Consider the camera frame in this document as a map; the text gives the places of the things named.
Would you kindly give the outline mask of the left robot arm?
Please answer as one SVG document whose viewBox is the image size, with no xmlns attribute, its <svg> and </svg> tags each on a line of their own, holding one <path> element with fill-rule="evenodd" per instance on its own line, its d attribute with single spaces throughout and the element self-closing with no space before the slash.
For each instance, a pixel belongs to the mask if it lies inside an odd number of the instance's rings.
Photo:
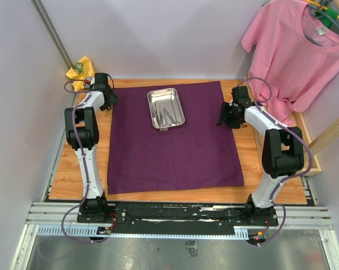
<svg viewBox="0 0 339 270">
<path fill-rule="evenodd" d="M 118 98 L 114 93 L 114 81 L 107 73 L 95 73 L 92 79 L 82 82 L 88 85 L 82 91 L 83 100 L 64 111 L 66 141 L 78 159 L 83 181 L 83 199 L 75 207 L 77 222 L 104 223 L 112 214 L 99 176 L 97 144 L 100 134 L 96 113 L 110 110 Z"/>
</svg>

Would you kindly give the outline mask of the steel instrument tray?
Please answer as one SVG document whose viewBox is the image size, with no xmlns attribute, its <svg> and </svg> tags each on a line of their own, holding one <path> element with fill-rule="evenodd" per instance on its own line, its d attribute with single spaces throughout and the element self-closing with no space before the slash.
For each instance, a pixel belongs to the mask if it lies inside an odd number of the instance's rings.
<svg viewBox="0 0 339 270">
<path fill-rule="evenodd" d="M 179 127 L 185 123 L 184 112 L 181 106 L 181 102 L 179 99 L 179 94 L 177 90 L 174 88 L 166 88 L 160 90 L 150 91 L 147 94 L 149 110 L 152 120 L 152 125 L 154 128 L 160 131 L 167 131 L 172 127 Z M 163 119 L 165 122 L 165 126 L 160 127 L 158 125 L 156 116 L 155 116 L 155 106 L 160 109 Z M 178 125 L 173 125 L 170 119 L 166 114 L 164 114 L 163 109 L 167 109 L 171 116 L 179 122 Z"/>
</svg>

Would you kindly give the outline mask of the purple surgical wrap cloth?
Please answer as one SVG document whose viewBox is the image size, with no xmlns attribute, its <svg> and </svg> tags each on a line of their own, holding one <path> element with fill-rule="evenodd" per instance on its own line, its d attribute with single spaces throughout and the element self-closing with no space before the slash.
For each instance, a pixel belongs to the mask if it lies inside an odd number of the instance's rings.
<svg viewBox="0 0 339 270">
<path fill-rule="evenodd" d="M 108 192 L 188 190 L 244 184 L 231 129 L 217 125 L 224 97 L 220 82 L 177 84 L 185 122 L 153 127 L 151 87 L 119 88 L 111 123 Z"/>
</svg>

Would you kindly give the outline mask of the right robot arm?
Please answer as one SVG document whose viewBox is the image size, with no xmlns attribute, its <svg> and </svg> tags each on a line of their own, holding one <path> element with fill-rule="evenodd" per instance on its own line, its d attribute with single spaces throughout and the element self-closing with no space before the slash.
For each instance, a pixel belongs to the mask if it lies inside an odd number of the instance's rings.
<svg viewBox="0 0 339 270">
<path fill-rule="evenodd" d="M 226 211 L 229 224 L 276 226 L 275 198 L 287 177 L 294 176 L 304 167 L 302 131 L 298 127 L 288 128 L 269 115 L 264 107 L 251 101 L 246 86 L 233 88 L 231 94 L 232 101 L 221 105 L 217 123 L 231 129 L 239 129 L 247 123 L 263 136 L 261 162 L 264 174 L 243 209 Z"/>
</svg>

